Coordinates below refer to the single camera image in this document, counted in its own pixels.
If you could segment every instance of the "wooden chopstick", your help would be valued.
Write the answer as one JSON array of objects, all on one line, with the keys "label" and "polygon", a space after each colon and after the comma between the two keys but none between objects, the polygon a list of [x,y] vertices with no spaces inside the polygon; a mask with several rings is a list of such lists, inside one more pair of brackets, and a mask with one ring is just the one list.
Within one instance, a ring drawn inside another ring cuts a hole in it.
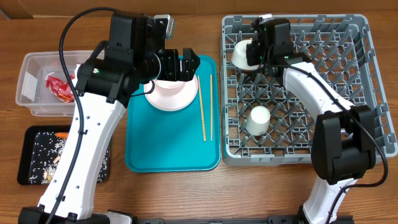
[{"label": "wooden chopstick", "polygon": [[203,115],[203,102],[202,102],[202,100],[201,100],[200,77],[198,77],[198,85],[199,85],[199,99],[200,99],[201,126],[202,126],[202,128],[203,128],[203,140],[206,141],[205,116]]},{"label": "wooden chopstick", "polygon": [[213,140],[213,75],[210,75],[210,139]]}]

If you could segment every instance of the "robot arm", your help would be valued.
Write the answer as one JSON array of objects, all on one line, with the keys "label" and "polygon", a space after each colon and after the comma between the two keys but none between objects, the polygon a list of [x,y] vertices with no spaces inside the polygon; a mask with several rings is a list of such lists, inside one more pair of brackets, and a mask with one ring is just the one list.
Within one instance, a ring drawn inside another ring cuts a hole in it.
[{"label": "robot arm", "polygon": [[[90,58],[75,74],[75,89],[83,108],[85,130],[79,155],[65,193],[52,223],[123,223],[134,217],[119,212],[93,214],[96,180],[106,146],[118,125],[129,99],[140,83],[158,79],[165,81],[192,80],[200,59],[192,49],[165,49],[171,38],[174,20],[169,15],[154,18],[143,14],[117,11],[111,20],[109,42],[102,41]],[[105,48],[104,60],[98,54]],[[23,208],[19,223],[44,223],[52,211],[75,153],[79,136],[77,106],[62,158],[52,182],[40,198],[37,208]]]},{"label": "robot arm", "polygon": [[[372,136],[375,115],[369,107],[356,107],[341,97],[318,74],[305,54],[294,53],[288,20],[270,18],[268,15],[260,16],[252,23],[255,38],[237,43],[231,61],[243,70],[264,69],[259,64],[269,62],[269,68],[272,65],[289,65],[312,74],[312,77],[309,77],[293,68],[279,67],[276,71],[268,70],[269,75],[275,77],[280,85],[300,100],[316,122],[311,158],[318,177],[309,199],[300,207],[300,220],[297,220],[297,223],[324,224],[341,188],[355,184],[366,170],[372,169],[376,153],[371,142],[361,135],[361,131],[350,122],[348,115],[334,104],[314,79],[319,80],[361,124],[365,124],[366,130]],[[342,139],[342,130],[351,133],[352,137]],[[337,201],[330,223],[337,219],[336,213],[344,196],[345,194]]]}]

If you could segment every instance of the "dish rack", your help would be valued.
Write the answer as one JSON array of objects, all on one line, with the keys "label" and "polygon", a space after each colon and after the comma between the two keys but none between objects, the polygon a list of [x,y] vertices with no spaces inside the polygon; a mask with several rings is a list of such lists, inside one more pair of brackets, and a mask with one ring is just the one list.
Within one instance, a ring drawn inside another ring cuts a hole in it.
[{"label": "dish rack", "polygon": [[[290,21],[295,51],[307,54],[335,91],[356,106],[376,110],[376,142],[387,158],[395,156],[397,139],[368,20],[358,14],[272,17]],[[247,74],[231,63],[235,44],[254,37],[250,23],[257,18],[226,16],[222,22],[223,160],[229,166],[311,163],[315,122],[299,99],[269,76],[244,82]],[[253,136],[245,130],[246,118],[260,105],[270,109],[270,125],[262,136]]]}]

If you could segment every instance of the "blue tray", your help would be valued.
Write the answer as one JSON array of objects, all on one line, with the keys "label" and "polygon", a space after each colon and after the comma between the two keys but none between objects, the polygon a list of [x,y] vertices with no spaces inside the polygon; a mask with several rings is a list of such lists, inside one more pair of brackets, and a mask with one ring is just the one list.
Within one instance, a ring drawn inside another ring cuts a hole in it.
[{"label": "blue tray", "polygon": [[[203,141],[199,91],[186,108],[166,112],[145,96],[131,98],[127,112],[126,165],[134,172],[212,170],[220,162],[220,115],[216,63],[200,55],[206,142]],[[213,75],[213,140],[210,141],[210,74]],[[142,93],[143,87],[134,94]]]}]

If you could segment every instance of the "red wrapper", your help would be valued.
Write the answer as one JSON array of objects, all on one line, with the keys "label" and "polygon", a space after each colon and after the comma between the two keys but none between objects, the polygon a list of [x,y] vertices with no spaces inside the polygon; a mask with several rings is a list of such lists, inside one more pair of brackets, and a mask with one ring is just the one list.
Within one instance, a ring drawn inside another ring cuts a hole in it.
[{"label": "red wrapper", "polygon": [[47,82],[45,86],[55,95],[58,99],[66,103],[72,103],[75,98],[73,97],[72,90],[68,83],[62,82],[59,78],[47,76]]}]

